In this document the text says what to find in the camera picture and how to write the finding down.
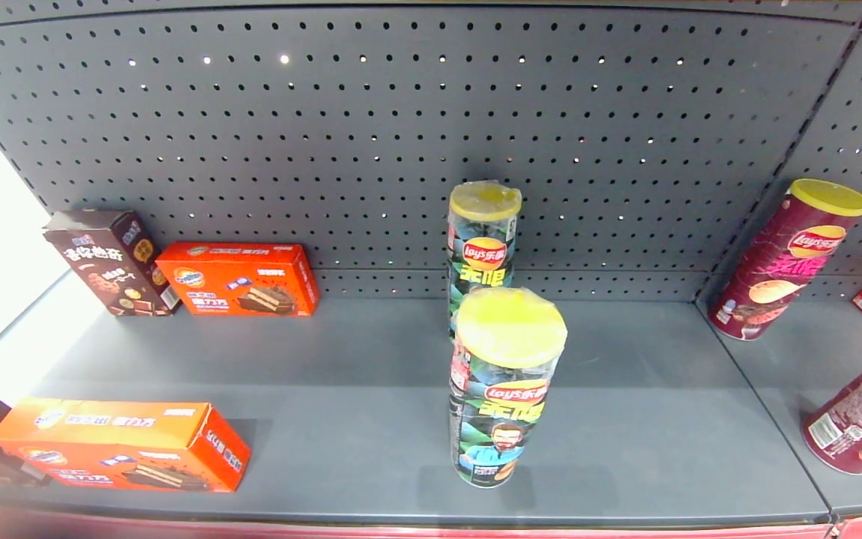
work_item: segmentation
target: gray shelf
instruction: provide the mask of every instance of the gray shelf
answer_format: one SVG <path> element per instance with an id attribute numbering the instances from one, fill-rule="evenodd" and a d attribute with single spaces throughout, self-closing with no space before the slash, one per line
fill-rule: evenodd
<path id="1" fill-rule="evenodd" d="M 862 313 L 848 302 L 800 303 L 756 342 L 724 344 L 835 512 L 862 514 L 862 475 L 835 471 L 804 444 L 801 417 L 862 372 Z"/>
<path id="2" fill-rule="evenodd" d="M 827 508 L 698 310 L 562 302 L 571 338 L 513 480 L 448 457 L 437 300 L 335 299 L 307 320 L 99 317 L 34 395 L 211 401 L 253 448 L 235 494 L 55 485 L 0 502 L 158 518 L 729 526 Z"/>

